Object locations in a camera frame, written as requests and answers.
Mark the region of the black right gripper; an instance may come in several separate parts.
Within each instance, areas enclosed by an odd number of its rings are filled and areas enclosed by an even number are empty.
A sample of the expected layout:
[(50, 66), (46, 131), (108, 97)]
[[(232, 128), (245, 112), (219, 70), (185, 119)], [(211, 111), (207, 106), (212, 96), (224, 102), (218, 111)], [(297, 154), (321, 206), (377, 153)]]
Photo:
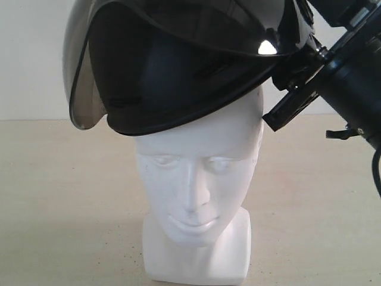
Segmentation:
[(312, 8), (346, 32), (331, 47), (313, 35), (282, 60), (273, 85), (288, 93), (263, 119), (273, 131), (286, 126), (317, 97), (347, 123), (347, 131), (380, 130), (380, 1), (301, 1), (308, 22)]

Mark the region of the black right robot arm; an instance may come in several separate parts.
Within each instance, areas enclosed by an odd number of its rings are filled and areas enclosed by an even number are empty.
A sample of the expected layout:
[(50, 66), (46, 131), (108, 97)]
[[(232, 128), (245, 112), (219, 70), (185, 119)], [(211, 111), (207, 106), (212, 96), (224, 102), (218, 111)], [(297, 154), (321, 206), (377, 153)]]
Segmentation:
[(285, 127), (322, 97), (346, 123), (327, 138), (362, 136), (380, 145), (380, 1), (310, 1), (330, 27), (346, 32), (331, 48), (315, 36), (280, 63), (274, 86), (288, 93), (263, 116), (273, 130)]

